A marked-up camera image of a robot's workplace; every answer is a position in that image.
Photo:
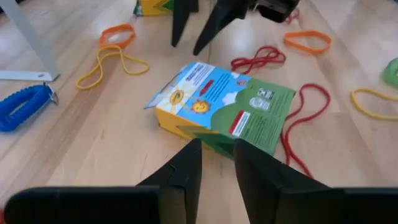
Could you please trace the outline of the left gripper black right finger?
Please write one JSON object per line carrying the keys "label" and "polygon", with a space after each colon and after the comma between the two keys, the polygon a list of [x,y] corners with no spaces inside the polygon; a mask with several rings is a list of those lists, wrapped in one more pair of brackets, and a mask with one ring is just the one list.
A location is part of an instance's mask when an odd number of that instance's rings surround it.
{"label": "left gripper black right finger", "polygon": [[234,164],[250,224],[398,224],[397,187],[329,187],[243,139]]}

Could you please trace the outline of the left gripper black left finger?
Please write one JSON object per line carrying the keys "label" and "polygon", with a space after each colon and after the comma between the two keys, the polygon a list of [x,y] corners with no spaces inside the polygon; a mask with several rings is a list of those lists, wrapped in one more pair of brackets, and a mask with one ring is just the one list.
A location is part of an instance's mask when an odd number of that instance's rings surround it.
{"label": "left gripper black left finger", "polygon": [[133,186],[34,187],[5,204],[5,224],[195,224],[201,140]]}

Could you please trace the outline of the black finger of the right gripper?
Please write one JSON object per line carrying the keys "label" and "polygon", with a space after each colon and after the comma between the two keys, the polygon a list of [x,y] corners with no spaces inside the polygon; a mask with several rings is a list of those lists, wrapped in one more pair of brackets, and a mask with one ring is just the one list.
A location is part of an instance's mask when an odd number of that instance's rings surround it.
{"label": "black finger of the right gripper", "polygon": [[215,37],[235,19],[244,19],[249,0],[217,0],[195,46],[193,55],[198,55]]}
{"label": "black finger of the right gripper", "polygon": [[198,0],[174,0],[172,41],[171,45],[176,47],[184,32],[191,12],[199,11]]}

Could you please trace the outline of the Crayola crayon box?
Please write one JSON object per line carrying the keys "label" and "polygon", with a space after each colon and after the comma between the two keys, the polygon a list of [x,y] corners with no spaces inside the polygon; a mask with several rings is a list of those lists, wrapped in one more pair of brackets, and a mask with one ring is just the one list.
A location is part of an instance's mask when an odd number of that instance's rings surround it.
{"label": "Crayola crayon box", "polygon": [[159,126],[233,157],[235,139],[274,155],[295,90],[203,62],[184,66],[146,104]]}
{"label": "Crayola crayon box", "polygon": [[174,0],[137,0],[133,14],[136,16],[161,16],[171,14]]}

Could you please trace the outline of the long red rubber band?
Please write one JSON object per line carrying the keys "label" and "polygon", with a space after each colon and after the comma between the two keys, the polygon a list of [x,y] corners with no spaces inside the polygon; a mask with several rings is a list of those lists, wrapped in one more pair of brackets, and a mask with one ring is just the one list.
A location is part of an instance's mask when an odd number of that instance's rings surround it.
{"label": "long red rubber band", "polygon": [[325,104],[316,113],[314,113],[310,116],[306,116],[306,117],[297,119],[296,121],[294,121],[290,124],[290,126],[286,129],[286,131],[281,131],[280,141],[282,143],[282,146],[283,146],[284,152],[285,152],[285,164],[289,166],[291,160],[295,161],[301,167],[301,169],[304,171],[304,174],[312,179],[313,174],[311,173],[308,166],[304,163],[303,160],[301,160],[301,158],[299,158],[298,155],[296,155],[296,153],[294,153],[292,146],[290,145],[290,142],[289,142],[289,135],[290,135],[291,130],[293,130],[294,127],[296,127],[299,124],[311,121],[311,120],[319,117],[329,107],[330,102],[331,102],[331,96],[330,96],[328,90],[326,88],[322,87],[321,85],[318,85],[315,83],[304,84],[298,91],[298,96],[299,96],[299,100],[300,100],[299,107],[296,110],[294,110],[293,112],[291,112],[290,114],[288,114],[285,120],[287,121],[290,118],[293,118],[294,116],[298,115],[301,112],[301,110],[303,109],[304,104],[305,104],[305,97],[304,97],[303,91],[306,89],[309,89],[309,88],[317,90],[319,93],[321,93],[325,97]]}

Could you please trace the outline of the orange rubber band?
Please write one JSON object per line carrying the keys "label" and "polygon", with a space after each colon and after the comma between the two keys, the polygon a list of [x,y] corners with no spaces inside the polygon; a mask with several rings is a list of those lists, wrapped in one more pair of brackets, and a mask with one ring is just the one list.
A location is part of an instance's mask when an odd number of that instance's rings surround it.
{"label": "orange rubber band", "polygon": [[132,25],[128,23],[109,27],[102,31],[99,38],[99,45],[106,47],[117,45],[120,48],[128,46],[136,37],[136,32]]}
{"label": "orange rubber band", "polygon": [[[291,38],[294,38],[294,37],[317,37],[317,38],[321,39],[322,41],[324,41],[326,43],[326,46],[323,48],[313,48],[313,47],[304,46],[304,45],[301,45],[301,44],[291,40]],[[303,50],[304,52],[307,52],[310,54],[322,54],[323,52],[325,52],[326,50],[328,50],[330,48],[330,45],[332,43],[332,38],[329,35],[319,32],[317,30],[303,30],[303,31],[299,31],[299,32],[287,32],[284,34],[283,40],[284,40],[285,45],[295,47],[299,50]]]}

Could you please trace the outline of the long yellow rubber band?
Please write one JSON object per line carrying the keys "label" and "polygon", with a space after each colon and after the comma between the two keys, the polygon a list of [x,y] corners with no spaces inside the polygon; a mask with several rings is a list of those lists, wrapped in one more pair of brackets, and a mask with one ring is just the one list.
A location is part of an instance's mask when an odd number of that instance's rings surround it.
{"label": "long yellow rubber band", "polygon": [[369,93],[371,95],[377,96],[379,98],[382,98],[384,100],[387,101],[396,101],[398,102],[398,96],[389,96],[386,94],[383,94],[379,91],[370,89],[370,88],[357,88],[354,89],[353,91],[351,91],[350,93],[350,97],[351,97],[351,102],[353,104],[353,106],[363,115],[368,116],[369,118],[375,119],[375,120],[382,120],[382,121],[398,121],[398,116],[389,116],[389,115],[383,115],[383,114],[376,114],[376,113],[372,113],[369,110],[366,110],[365,108],[363,108],[357,98],[356,98],[356,94],[357,93]]}

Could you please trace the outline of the green spiral wrist coil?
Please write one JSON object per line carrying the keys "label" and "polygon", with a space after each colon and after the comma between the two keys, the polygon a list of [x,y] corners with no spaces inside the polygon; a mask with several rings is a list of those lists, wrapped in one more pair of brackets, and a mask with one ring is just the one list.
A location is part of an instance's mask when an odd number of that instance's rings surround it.
{"label": "green spiral wrist coil", "polygon": [[387,64],[382,73],[382,79],[389,86],[398,89],[398,57]]}

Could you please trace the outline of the white perforated metal shelf riser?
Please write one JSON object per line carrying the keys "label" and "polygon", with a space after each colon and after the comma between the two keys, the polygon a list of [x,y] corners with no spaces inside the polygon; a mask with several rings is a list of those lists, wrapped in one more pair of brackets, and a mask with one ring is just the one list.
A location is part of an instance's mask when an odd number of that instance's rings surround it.
{"label": "white perforated metal shelf riser", "polygon": [[0,70],[0,80],[26,80],[52,82],[60,76],[60,70],[57,67],[55,59],[51,56],[50,50],[40,40],[34,28],[23,15],[20,7],[15,0],[0,0],[0,7],[6,13],[8,18],[16,25],[19,32],[24,36],[32,50],[39,57],[45,71],[12,71]]}

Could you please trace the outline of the blue spiral wrist coil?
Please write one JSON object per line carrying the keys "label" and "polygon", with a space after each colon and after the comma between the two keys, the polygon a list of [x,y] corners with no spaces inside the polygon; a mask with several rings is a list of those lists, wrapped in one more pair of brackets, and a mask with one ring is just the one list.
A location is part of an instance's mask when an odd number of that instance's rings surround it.
{"label": "blue spiral wrist coil", "polygon": [[58,96],[46,83],[28,86],[9,95],[0,101],[0,132],[16,130],[49,102],[57,105]]}

